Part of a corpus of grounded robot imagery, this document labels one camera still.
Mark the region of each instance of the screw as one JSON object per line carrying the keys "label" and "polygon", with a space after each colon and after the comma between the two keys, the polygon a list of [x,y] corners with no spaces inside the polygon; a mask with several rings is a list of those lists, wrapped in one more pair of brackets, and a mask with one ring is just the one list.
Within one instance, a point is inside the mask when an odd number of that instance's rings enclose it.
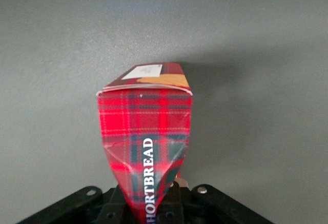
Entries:
{"label": "screw", "polygon": [[197,192],[200,194],[207,193],[207,189],[205,187],[198,187]]}
{"label": "screw", "polygon": [[95,190],[91,189],[90,191],[87,192],[87,196],[92,196],[96,193]]}

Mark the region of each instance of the black plastic mount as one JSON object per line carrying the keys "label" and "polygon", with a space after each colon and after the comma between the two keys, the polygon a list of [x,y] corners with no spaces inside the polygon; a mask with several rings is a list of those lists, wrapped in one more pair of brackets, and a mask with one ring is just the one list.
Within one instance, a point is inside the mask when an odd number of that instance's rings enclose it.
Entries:
{"label": "black plastic mount", "polygon": [[[119,186],[85,187],[18,224],[136,224]],[[273,224],[210,185],[177,182],[159,205],[156,224]]]}

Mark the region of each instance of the red tartan box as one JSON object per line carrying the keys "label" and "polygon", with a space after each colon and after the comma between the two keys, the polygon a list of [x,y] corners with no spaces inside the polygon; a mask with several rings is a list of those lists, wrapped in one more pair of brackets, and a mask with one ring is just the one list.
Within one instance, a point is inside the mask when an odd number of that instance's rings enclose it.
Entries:
{"label": "red tartan box", "polygon": [[192,92],[177,63],[138,65],[98,92],[102,145],[139,223],[154,223],[189,143]]}

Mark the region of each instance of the tartan pattern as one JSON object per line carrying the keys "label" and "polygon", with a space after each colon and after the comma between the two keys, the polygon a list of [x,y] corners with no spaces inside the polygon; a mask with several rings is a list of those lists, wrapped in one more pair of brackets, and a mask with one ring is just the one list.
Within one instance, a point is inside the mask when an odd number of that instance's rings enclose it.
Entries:
{"label": "tartan pattern", "polygon": [[[167,71],[183,74],[178,64],[163,64],[162,72]],[[150,138],[153,142],[153,188],[157,207],[179,173],[188,149],[191,105],[190,94],[176,89],[123,89],[98,95],[106,157],[139,223],[146,223],[144,159],[149,157],[144,155],[147,149],[143,147],[143,140]]]}

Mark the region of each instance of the folded cardboard flap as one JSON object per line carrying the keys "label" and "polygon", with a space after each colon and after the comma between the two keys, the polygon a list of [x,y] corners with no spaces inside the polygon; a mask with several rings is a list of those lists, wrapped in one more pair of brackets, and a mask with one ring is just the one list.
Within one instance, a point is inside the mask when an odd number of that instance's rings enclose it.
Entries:
{"label": "folded cardboard flap", "polygon": [[137,65],[105,86],[97,95],[132,88],[178,89],[193,95],[182,68],[177,63]]}

